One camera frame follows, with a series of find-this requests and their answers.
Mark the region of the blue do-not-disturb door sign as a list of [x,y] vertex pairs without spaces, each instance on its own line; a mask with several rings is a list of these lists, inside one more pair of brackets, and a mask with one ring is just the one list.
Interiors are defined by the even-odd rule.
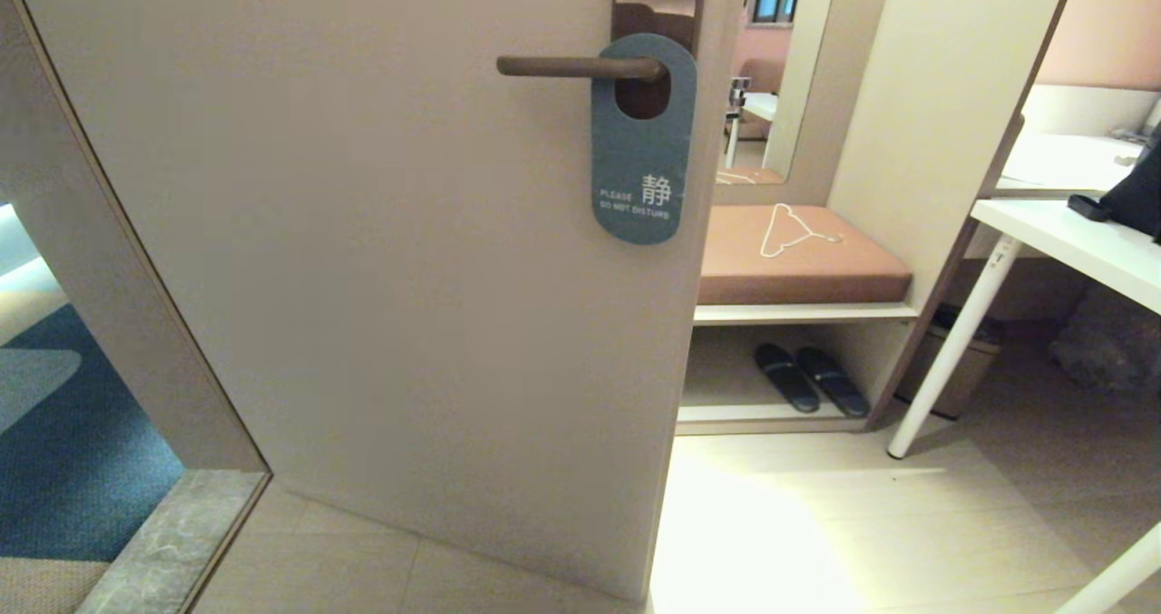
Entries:
[[591,204],[596,221],[630,245],[659,245],[680,225],[698,68],[688,49],[655,32],[616,39],[603,60],[652,59],[670,77],[665,109],[651,120],[622,111],[613,78],[591,84]]

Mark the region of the beige wooden door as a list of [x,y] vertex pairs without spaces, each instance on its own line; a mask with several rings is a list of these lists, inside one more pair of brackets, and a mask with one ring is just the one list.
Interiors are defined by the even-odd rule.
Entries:
[[16,0],[134,234],[279,478],[649,593],[742,0],[694,0],[677,232],[597,221],[585,78],[648,0]]

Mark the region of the grey marble door threshold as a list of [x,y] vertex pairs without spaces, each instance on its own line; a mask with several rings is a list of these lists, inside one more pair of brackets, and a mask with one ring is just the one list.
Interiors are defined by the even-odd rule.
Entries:
[[269,479],[185,471],[75,614],[186,614]]

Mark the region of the dark slipper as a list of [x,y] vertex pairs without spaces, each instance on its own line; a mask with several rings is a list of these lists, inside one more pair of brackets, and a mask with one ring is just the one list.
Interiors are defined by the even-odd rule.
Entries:
[[819,395],[810,387],[805,374],[796,366],[795,357],[776,344],[762,344],[753,359],[767,382],[776,388],[793,410],[799,413],[816,413],[821,406]]
[[871,405],[841,364],[822,351],[805,346],[796,351],[796,364],[830,399],[842,416],[866,417]]

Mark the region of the brown bench cushion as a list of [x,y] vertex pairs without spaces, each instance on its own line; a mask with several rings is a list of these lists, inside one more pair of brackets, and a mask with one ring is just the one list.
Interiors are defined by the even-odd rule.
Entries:
[[[698,301],[701,305],[878,304],[904,299],[913,270],[875,239],[832,210],[793,205],[838,245],[809,239],[783,257],[760,258],[772,205],[713,205],[708,221]],[[796,237],[796,224],[779,221],[773,245]]]

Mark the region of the beige waste bin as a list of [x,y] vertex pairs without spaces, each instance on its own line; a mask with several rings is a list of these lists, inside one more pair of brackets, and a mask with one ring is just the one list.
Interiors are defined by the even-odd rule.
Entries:
[[[932,369],[933,357],[936,357],[946,341],[950,330],[953,328],[961,309],[951,304],[942,303],[933,312],[932,322],[915,355],[909,364],[903,380],[896,387],[896,398],[909,403],[918,393],[918,388]],[[932,416],[942,417],[949,421],[956,421],[962,416],[969,404],[971,395],[980,385],[985,375],[990,370],[991,362],[998,357],[1002,344],[1005,338],[1005,328],[1002,322],[994,317],[985,316],[971,338],[969,346],[962,351],[961,361],[956,366],[950,375],[946,387],[942,389],[940,398],[933,403]]]

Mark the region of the beige wardrobe shelf unit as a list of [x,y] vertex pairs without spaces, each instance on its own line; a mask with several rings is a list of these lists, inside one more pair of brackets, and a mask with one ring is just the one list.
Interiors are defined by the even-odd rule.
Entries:
[[[677,434],[861,431],[889,404],[969,246],[971,208],[998,179],[1062,2],[832,1],[788,179],[717,187],[711,162],[705,247],[713,205],[817,205],[906,263],[911,287],[894,303],[698,303]],[[762,344],[795,362],[805,346],[825,351],[870,414],[842,416],[801,369],[821,406],[796,412],[756,364]]]

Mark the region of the white table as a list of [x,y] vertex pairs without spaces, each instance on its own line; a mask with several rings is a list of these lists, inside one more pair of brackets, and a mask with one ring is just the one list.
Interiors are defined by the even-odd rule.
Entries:
[[[1062,200],[978,200],[971,205],[969,217],[976,224],[996,230],[998,241],[991,247],[969,298],[962,304],[940,353],[933,357],[932,367],[886,447],[894,460],[902,460],[911,449],[921,425],[961,361],[1021,248],[1039,250],[1161,316],[1161,245],[1146,234],[1119,224],[1087,221],[1079,214],[1070,214]],[[1161,521],[1061,605],[1057,614],[1106,614],[1159,571]]]

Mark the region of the white washbasin counter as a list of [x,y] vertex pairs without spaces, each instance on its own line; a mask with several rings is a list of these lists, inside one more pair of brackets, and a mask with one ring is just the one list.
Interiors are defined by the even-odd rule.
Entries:
[[1034,84],[991,193],[1034,200],[1103,195],[1135,167],[1156,127],[1161,91]]

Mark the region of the grey plastic bag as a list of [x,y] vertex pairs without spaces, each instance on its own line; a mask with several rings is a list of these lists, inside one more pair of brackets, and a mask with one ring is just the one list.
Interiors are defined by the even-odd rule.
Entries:
[[1161,315],[1090,286],[1050,342],[1050,357],[1079,387],[1109,395],[1161,390]]

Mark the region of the black bag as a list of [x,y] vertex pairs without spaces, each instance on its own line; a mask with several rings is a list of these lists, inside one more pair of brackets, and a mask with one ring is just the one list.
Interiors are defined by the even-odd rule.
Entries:
[[1144,149],[1135,167],[1099,197],[1098,205],[1111,221],[1161,246],[1161,140]]

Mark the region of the wall mirror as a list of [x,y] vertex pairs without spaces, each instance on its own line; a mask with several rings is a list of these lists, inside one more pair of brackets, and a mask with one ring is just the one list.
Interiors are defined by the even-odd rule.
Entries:
[[717,187],[781,185],[795,162],[834,0],[744,0],[731,44],[730,106]]

